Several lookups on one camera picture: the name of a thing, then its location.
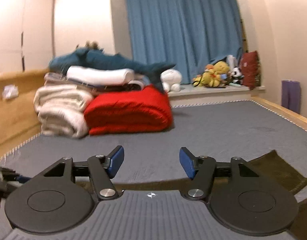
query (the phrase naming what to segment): wall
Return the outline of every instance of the wall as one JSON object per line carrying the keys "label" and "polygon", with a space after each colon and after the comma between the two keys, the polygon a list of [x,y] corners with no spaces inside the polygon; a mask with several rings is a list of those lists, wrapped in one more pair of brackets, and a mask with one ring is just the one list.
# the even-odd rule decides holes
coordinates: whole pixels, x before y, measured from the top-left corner
{"label": "wall", "polygon": [[301,114],[307,117],[307,0],[264,1],[277,57],[276,83],[279,87],[275,92],[281,95],[281,80],[299,81],[302,88]]}
{"label": "wall", "polygon": [[44,69],[52,59],[53,0],[26,0],[23,12],[25,69]]}
{"label": "wall", "polygon": [[22,56],[26,70],[47,67],[52,11],[53,0],[0,0],[0,72],[22,71]]}
{"label": "wall", "polygon": [[126,0],[111,0],[111,17],[116,53],[132,58]]}
{"label": "wall", "polygon": [[264,97],[271,102],[279,102],[277,82],[277,56],[264,0],[237,0],[244,22],[249,51],[257,50],[262,65],[262,85],[266,87]]}
{"label": "wall", "polygon": [[87,40],[114,54],[110,0],[55,0],[55,53],[72,52]]}
{"label": "wall", "polygon": [[21,32],[25,0],[0,0],[0,72],[21,71]]}

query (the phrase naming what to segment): gray platform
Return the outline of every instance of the gray platform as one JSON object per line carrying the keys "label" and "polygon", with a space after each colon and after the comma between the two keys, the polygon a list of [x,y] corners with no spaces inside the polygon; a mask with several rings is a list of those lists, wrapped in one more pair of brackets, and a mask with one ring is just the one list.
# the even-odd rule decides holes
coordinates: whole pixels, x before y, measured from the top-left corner
{"label": "gray platform", "polygon": [[5,240],[294,240],[287,232],[255,237],[220,225],[204,203],[184,199],[179,191],[126,191],[102,201],[79,226],[63,233],[35,236],[14,230]]}

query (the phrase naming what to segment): bolt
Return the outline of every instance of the bolt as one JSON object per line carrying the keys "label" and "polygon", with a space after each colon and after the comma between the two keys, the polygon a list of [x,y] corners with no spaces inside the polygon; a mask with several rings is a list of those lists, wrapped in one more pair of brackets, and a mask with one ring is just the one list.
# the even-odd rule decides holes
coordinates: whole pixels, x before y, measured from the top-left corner
{"label": "bolt", "polygon": [[201,197],[203,195],[203,191],[198,188],[194,188],[188,191],[188,195],[190,197]]}
{"label": "bolt", "polygon": [[100,190],[100,195],[103,197],[112,197],[115,195],[116,191],[114,191],[112,188],[104,188]]}

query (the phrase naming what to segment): folded red comforter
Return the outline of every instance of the folded red comforter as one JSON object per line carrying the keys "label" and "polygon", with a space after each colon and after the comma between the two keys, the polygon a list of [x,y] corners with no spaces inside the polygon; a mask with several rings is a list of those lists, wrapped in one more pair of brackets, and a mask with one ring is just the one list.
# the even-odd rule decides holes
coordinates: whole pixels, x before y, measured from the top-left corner
{"label": "folded red comforter", "polygon": [[84,116],[90,135],[162,131],[173,121],[168,95],[152,85],[142,91],[101,94]]}

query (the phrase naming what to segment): white plush toy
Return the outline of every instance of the white plush toy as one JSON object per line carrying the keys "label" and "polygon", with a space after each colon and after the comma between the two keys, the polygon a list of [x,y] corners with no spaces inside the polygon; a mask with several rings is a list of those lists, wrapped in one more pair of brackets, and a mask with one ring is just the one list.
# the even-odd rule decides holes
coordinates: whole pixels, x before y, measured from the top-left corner
{"label": "white plush toy", "polygon": [[168,69],[161,74],[163,89],[166,93],[169,91],[180,91],[181,80],[181,73],[175,69]]}

